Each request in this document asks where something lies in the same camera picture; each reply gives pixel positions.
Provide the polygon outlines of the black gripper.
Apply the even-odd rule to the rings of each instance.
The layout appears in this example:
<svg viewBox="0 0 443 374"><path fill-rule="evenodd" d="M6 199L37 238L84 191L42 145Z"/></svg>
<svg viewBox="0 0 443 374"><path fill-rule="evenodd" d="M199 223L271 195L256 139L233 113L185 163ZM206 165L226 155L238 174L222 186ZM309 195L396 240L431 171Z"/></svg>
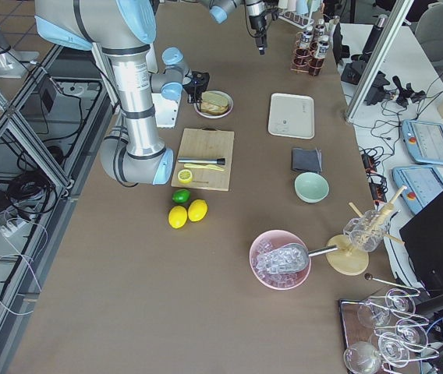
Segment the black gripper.
<svg viewBox="0 0 443 374"><path fill-rule="evenodd" d="M188 104L198 104L201 101L201 95L207 90L210 74L208 72L192 71L187 78L189 81L184 85L187 93Z"/></svg>
<svg viewBox="0 0 443 374"><path fill-rule="evenodd" d="M264 55L268 47L265 37L268 31L267 13L248 16L247 20L249 21L248 32L252 38L257 38L257 49L260 55Z"/></svg>

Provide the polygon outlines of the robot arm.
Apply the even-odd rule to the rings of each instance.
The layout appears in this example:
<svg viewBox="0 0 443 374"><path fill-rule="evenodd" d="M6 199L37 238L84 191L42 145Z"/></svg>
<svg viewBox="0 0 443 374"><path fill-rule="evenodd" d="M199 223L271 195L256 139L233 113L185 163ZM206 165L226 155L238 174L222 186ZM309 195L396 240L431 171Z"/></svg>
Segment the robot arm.
<svg viewBox="0 0 443 374"><path fill-rule="evenodd" d="M268 27L279 17L278 1L264 0L206 0L200 4L208 9L216 23L224 23L238 8L244 9L248 34L253 38L257 50L264 55L268 48Z"/></svg>
<svg viewBox="0 0 443 374"><path fill-rule="evenodd" d="M199 101L209 75L194 72L178 48L162 54L165 71L151 74L146 55L156 38L151 1L37 1L37 31L45 40L89 51L101 46L112 70L120 115L101 144L101 164L121 183L165 184L174 155L158 135L152 94L177 101L183 92Z"/></svg>

